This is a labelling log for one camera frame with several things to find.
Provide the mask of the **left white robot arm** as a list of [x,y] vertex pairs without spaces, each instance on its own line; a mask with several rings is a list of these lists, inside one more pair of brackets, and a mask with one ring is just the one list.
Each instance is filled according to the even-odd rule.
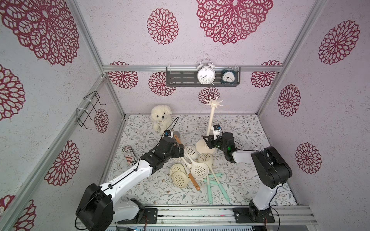
[[120,202],[121,197],[163,168],[171,158],[180,157],[184,157],[184,146],[171,137],[161,138],[154,148],[118,177],[99,186],[89,185],[78,205],[76,219],[89,231],[104,231],[110,224],[121,221],[140,223],[144,220],[145,207],[136,199]]

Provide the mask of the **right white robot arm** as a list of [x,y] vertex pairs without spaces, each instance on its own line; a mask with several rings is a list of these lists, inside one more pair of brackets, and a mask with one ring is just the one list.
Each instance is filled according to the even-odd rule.
[[293,175],[290,166],[272,146],[261,150],[242,150],[236,147],[233,134],[225,132],[217,136],[205,136],[208,148],[216,148],[224,153],[231,163],[254,164],[260,179],[260,186],[248,208],[233,209],[237,223],[274,223],[271,201]]

